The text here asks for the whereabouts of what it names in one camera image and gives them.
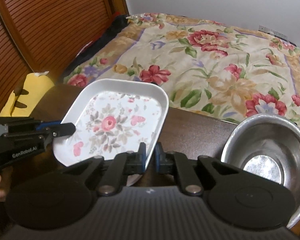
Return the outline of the white floral square plate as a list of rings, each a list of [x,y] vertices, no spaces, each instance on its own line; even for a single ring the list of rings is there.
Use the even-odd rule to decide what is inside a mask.
[[[168,112],[169,100],[158,85],[102,79],[85,87],[62,123],[75,125],[71,136],[53,141],[55,158],[64,166],[100,155],[114,159],[146,145],[148,163]]]

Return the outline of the small steel bowl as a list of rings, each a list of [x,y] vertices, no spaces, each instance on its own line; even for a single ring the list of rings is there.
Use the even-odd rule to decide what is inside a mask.
[[[287,227],[300,220],[300,127],[274,114],[245,119],[230,134],[221,161],[283,185],[293,194],[295,212]]]

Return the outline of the brown louvered wardrobe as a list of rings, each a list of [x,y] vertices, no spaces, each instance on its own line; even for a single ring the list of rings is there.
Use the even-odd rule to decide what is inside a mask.
[[[22,77],[46,71],[58,79],[127,13],[126,0],[0,0],[0,111]]]

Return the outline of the floral bed quilt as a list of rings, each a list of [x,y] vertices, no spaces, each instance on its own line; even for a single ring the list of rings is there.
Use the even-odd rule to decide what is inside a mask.
[[[170,106],[239,123],[258,113],[300,127],[300,48],[273,35],[169,14],[128,25],[62,82],[98,79],[159,85]]]

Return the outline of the navy bed sheet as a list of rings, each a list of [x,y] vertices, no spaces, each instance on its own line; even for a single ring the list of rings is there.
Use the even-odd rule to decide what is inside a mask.
[[[127,25],[128,15],[120,15],[116,12],[109,20],[105,30],[100,34],[96,34],[92,40],[85,45],[76,58],[69,64],[66,70],[63,72],[59,81],[61,82],[66,76],[70,75],[77,66],[91,59],[97,52],[104,48],[111,40],[113,40],[119,32],[121,32]]]

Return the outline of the white wall socket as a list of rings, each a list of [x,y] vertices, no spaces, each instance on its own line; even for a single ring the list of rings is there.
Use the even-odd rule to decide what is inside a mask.
[[[284,35],[284,34],[278,32],[278,31],[275,31],[275,30],[273,30],[273,29],[267,28],[267,27],[265,27],[265,26],[259,25],[258,30],[261,31],[261,32],[264,32],[264,33],[273,35],[273,36],[275,36],[275,37],[278,37],[278,38],[280,38],[280,39],[282,39],[282,40],[286,40],[286,41],[288,40],[288,37],[287,37],[286,35]]]

